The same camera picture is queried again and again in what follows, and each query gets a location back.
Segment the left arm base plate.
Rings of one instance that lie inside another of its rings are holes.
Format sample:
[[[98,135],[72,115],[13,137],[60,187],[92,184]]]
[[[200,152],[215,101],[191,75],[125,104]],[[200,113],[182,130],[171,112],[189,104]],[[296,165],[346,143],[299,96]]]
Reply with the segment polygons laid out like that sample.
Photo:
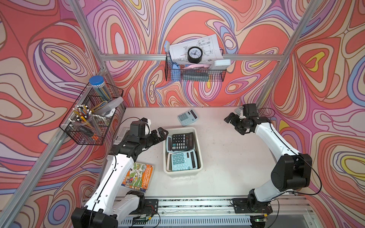
[[[132,215],[143,215],[143,214],[155,214],[158,212],[158,199],[145,199],[142,203],[139,203],[137,209],[129,213],[129,216]]]

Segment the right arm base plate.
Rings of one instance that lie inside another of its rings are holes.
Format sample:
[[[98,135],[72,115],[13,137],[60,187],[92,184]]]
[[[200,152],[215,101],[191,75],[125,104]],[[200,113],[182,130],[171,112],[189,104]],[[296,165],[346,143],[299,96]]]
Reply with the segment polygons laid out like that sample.
[[[236,214],[271,214],[273,209],[270,202],[259,202],[249,198],[233,198],[233,208]]]

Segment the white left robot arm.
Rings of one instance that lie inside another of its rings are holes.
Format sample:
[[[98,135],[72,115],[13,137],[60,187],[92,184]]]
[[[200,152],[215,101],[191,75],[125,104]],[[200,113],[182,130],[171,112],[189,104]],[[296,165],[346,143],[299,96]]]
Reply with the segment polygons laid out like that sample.
[[[74,209],[71,215],[75,228],[117,228],[131,213],[142,212],[145,197],[142,192],[130,190],[115,203],[118,189],[133,167],[139,154],[167,139],[168,131],[159,127],[150,134],[138,134],[131,128],[122,142],[112,147],[112,163],[93,196],[84,207]]]

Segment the black calculator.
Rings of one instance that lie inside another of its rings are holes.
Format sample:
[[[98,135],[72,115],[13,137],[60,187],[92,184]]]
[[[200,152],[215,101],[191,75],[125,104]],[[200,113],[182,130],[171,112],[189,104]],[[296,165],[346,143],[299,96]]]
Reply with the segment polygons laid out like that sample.
[[[172,151],[189,151],[194,148],[194,134],[174,134],[172,135]]]

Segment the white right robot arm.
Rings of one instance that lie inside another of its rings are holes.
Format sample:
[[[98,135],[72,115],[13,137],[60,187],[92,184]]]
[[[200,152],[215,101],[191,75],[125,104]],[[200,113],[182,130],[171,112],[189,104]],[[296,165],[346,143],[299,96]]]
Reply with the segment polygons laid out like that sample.
[[[310,184],[312,158],[293,148],[275,129],[267,117],[253,116],[241,119],[230,113],[224,121],[234,126],[241,135],[255,133],[268,146],[276,160],[271,179],[259,188],[252,189],[248,203],[252,210],[269,204],[272,199],[287,191],[295,191]]]

